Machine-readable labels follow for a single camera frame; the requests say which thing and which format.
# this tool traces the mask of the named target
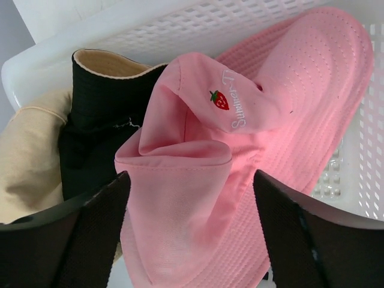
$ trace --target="strawberry embroidery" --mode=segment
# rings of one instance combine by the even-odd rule
[[[214,102],[216,107],[223,110],[229,110],[227,98],[223,95],[223,93],[219,92],[218,90],[213,93],[210,91],[209,93],[211,93],[211,101]]]

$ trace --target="beige fabric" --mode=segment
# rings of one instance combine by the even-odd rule
[[[71,99],[69,90],[41,96],[17,111],[0,135],[0,222],[63,201],[58,136]]]

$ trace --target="pink hat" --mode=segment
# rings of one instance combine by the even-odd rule
[[[311,191],[364,94],[373,52],[355,19],[319,8],[218,60],[172,61],[142,129],[116,153],[117,172],[131,177],[121,244],[136,287],[255,288],[269,259],[254,173]]]

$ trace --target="white plastic basket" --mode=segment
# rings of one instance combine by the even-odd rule
[[[306,9],[344,9],[369,31],[375,68],[367,94],[313,197],[359,215],[384,220],[384,1],[383,0],[124,0],[7,61],[2,81],[17,110],[34,97],[71,86],[71,54],[111,50],[158,64],[198,51],[217,56],[245,37]],[[114,281],[119,263],[112,271]],[[127,284],[111,284],[126,287]],[[264,281],[260,287],[274,287]]]

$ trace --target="black fabric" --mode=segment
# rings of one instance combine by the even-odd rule
[[[64,200],[116,175],[118,148],[143,124],[152,89],[165,65],[131,79],[93,74],[74,58],[73,103],[59,137]]]
[[[384,222],[329,206],[261,171],[254,192],[278,288],[384,287]]]
[[[0,225],[0,287],[105,288],[129,190],[124,172],[101,189]]]

